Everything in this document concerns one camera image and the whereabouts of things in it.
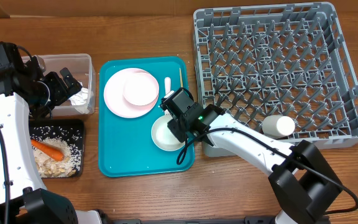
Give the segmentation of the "white tissue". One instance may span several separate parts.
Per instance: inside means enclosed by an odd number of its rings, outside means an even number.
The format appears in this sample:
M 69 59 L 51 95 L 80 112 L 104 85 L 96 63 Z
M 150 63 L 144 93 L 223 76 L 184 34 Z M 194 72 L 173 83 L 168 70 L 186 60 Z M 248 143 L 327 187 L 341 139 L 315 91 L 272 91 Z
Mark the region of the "white tissue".
M 75 107 L 80 114 L 91 114 L 94 112 L 92 100 L 94 93 L 89 89 L 82 87 L 81 90 L 69 98 L 72 106 Z

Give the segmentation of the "white saucer plate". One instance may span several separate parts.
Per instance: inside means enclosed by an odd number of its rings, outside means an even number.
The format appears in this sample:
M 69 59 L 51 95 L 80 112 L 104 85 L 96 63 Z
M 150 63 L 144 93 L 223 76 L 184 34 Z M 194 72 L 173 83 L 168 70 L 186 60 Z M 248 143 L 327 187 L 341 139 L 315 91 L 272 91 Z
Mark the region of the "white saucer plate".
M 151 129 L 151 137 L 154 144 L 164 151 L 176 151 L 181 149 L 185 143 L 179 142 L 168 128 L 168 122 L 172 120 L 170 114 L 159 117 Z

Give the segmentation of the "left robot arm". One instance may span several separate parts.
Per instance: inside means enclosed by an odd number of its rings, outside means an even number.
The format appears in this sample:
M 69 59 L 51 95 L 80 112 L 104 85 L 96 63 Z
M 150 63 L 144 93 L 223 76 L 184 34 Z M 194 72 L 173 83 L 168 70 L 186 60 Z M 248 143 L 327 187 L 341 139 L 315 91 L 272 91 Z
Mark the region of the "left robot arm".
M 23 47 L 0 42 L 0 223 L 78 223 L 72 203 L 46 189 L 36 168 L 29 120 L 51 114 L 82 86 L 67 68 L 44 75 Z

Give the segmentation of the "large white plate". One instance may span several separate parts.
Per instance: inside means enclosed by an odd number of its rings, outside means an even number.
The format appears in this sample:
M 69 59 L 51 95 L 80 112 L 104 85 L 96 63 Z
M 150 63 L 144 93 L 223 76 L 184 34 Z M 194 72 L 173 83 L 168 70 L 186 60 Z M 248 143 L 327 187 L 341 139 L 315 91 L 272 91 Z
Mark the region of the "large white plate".
M 140 68 L 125 68 L 116 72 L 104 87 L 104 102 L 108 109 L 122 118 L 137 118 L 148 113 L 156 104 L 158 97 L 145 106 L 135 106 L 124 98 L 124 85 L 129 75 L 137 72 L 149 73 Z

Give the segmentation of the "small white food bowl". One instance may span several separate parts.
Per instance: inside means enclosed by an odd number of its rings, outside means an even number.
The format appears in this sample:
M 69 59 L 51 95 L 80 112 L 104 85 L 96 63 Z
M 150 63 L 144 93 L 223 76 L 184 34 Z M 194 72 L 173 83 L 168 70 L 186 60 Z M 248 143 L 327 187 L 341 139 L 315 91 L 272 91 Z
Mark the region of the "small white food bowl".
M 124 85 L 124 98 L 135 106 L 151 104 L 159 93 L 158 81 L 149 73 L 137 72 L 129 75 Z

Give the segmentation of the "small white cup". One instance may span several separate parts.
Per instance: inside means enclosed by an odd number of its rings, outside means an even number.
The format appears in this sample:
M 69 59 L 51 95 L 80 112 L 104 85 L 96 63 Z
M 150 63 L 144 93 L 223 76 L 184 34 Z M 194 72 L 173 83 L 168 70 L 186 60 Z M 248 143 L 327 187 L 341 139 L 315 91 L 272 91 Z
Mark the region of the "small white cup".
M 262 131 L 270 138 L 284 138 L 291 135 L 294 130 L 295 122 L 289 116 L 271 115 L 262 121 Z

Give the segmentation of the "orange carrot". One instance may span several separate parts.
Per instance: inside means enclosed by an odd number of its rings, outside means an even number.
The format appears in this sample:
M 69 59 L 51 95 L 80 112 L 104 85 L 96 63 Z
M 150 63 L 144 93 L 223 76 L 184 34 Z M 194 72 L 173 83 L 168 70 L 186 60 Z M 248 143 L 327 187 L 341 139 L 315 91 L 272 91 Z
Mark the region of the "orange carrot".
M 36 147 L 55 161 L 62 161 L 64 159 L 64 154 L 52 146 L 48 146 L 33 139 L 31 140 L 31 143 L 34 147 Z

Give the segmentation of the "rice food scraps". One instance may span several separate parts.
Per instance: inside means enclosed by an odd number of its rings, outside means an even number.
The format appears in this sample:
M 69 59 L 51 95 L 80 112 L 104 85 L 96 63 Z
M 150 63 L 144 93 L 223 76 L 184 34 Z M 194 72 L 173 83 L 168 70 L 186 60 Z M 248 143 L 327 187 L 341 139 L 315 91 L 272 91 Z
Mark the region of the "rice food scraps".
M 33 126 L 29 131 L 36 168 L 42 178 L 78 177 L 82 173 L 82 126 Z

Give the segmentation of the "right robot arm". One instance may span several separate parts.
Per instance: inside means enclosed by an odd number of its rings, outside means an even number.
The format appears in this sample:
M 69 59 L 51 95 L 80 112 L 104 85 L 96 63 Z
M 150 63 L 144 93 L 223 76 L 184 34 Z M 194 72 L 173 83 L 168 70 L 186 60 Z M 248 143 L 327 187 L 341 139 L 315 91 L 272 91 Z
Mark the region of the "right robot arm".
M 267 175 L 281 207 L 272 223 L 329 223 L 328 208 L 342 192 L 341 182 L 314 144 L 293 145 L 267 137 L 218 106 L 201 106 L 185 88 L 168 93 L 160 106 L 171 114 L 167 126 L 180 142 L 189 145 L 192 136 Z

